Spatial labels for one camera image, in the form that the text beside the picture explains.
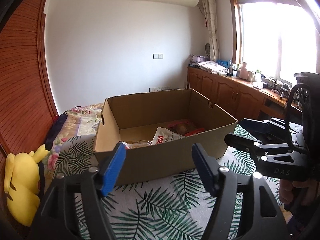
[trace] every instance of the wall socket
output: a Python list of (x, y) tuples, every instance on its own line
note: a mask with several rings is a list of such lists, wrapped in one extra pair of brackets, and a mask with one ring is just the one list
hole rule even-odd
[(153, 54), (153, 59), (159, 59), (159, 58), (163, 58), (163, 54), (158, 54), (158, 53)]

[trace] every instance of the bed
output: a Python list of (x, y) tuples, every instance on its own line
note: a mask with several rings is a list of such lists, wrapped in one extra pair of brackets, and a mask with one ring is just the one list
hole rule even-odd
[[(50, 154), (43, 160), (45, 188), (55, 174), (79, 174), (97, 165), (92, 149), (103, 104), (76, 107), (66, 113), (67, 120), (54, 140)], [(237, 125), (235, 133), (253, 137)], [(218, 160), (235, 173), (255, 171), (248, 153), (228, 147)], [(266, 178), (276, 200), (278, 179)], [(200, 239), (208, 223), (215, 199), (201, 183), (196, 169), (162, 179), (115, 187), (103, 199), (112, 228), (118, 239)], [(237, 194), (229, 239), (236, 236), (241, 214), (242, 195)], [(84, 220), (81, 196), (76, 210), (82, 237), (90, 239)]]

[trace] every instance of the human hand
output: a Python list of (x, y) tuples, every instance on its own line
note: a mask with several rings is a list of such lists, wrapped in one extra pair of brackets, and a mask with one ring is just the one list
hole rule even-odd
[(301, 202), (301, 205), (303, 205), (303, 206), (310, 205), (320, 195), (319, 182), (317, 182), (314, 179), (308, 179), (303, 182), (281, 179), (280, 185), (279, 185), (279, 197), (280, 197), (280, 201), (283, 204), (290, 204), (290, 202), (292, 202), (292, 200), (293, 200), (293, 193), (292, 193), (293, 187), (296, 187), (296, 188), (308, 187), (306, 196), (304, 197), (304, 199)]

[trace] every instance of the palm leaf pattern rug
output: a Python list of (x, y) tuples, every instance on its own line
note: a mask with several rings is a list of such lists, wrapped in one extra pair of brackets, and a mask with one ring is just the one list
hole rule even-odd
[[(235, 133), (253, 138), (239, 125)], [(95, 135), (84, 135), (66, 141), (55, 174), (79, 174), (97, 165), (92, 152), (94, 139)], [(255, 171), (249, 154), (232, 147), (218, 162), (235, 173), (251, 175)], [(280, 203), (279, 181), (266, 180)], [(102, 202), (117, 239), (196, 240), (204, 232), (215, 198), (205, 192), (197, 170), (192, 169), (163, 179), (115, 187)], [(241, 205), (242, 194), (238, 193), (229, 239), (237, 234)], [(90, 239), (80, 195), (76, 195), (76, 211), (82, 237)]]

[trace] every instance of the bright window light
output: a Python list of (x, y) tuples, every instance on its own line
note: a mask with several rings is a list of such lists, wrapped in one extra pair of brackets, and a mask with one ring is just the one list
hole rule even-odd
[(270, 2), (242, 5), (243, 61), (247, 69), (296, 84), (294, 73), (316, 72), (316, 29), (294, 5)]

